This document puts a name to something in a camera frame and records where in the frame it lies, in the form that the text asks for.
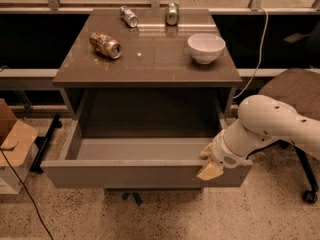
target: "white bowl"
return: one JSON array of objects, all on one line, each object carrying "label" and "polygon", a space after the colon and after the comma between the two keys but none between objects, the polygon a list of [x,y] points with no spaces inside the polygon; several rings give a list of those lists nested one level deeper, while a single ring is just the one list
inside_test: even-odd
[{"label": "white bowl", "polygon": [[188,45],[192,58],[200,64],[209,64],[221,55],[226,43],[214,34],[195,34],[189,37]]}]

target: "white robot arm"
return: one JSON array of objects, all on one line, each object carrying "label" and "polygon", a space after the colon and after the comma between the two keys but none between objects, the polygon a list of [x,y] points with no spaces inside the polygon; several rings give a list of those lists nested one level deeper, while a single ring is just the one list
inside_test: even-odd
[{"label": "white robot arm", "polygon": [[239,105],[238,118],[202,151],[202,158],[208,162],[197,175],[200,179],[216,178],[223,174],[224,167],[247,165],[250,153],[277,140],[320,160],[320,122],[299,115],[290,105],[253,95]]}]

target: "glossy table surface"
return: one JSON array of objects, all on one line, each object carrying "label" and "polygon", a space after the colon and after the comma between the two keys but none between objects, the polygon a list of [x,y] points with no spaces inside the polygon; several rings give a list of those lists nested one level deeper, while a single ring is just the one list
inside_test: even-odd
[{"label": "glossy table surface", "polygon": [[[61,65],[54,85],[64,88],[107,87],[236,87],[241,78],[225,48],[208,65],[195,62],[188,38],[197,33],[219,31],[206,9],[181,9],[177,26],[165,24],[164,9],[132,9],[139,18],[130,28],[120,9],[94,10]],[[93,32],[107,34],[121,47],[114,60],[94,51]]]}]

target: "box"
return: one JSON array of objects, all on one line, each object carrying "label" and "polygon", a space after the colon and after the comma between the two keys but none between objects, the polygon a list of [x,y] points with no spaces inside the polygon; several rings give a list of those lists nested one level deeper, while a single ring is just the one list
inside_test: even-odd
[{"label": "box", "polygon": [[[18,120],[0,99],[0,144],[8,161],[24,182],[38,152],[38,130]],[[0,194],[19,194],[22,184],[0,152]]]}]

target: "terrazzo floor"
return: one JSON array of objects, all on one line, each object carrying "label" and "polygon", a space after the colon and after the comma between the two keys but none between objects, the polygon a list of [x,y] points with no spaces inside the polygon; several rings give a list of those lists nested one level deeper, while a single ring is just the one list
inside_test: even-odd
[{"label": "terrazzo floor", "polygon": [[[60,154],[71,126],[61,121],[45,159]],[[45,135],[51,119],[27,122]],[[142,192],[140,207],[122,193],[56,189],[45,174],[30,173],[25,183],[54,239],[320,239],[320,201],[302,201],[309,185],[293,149],[273,146],[251,159],[239,188]],[[320,161],[310,162],[319,180]],[[0,239],[49,239],[25,190],[0,195]]]}]

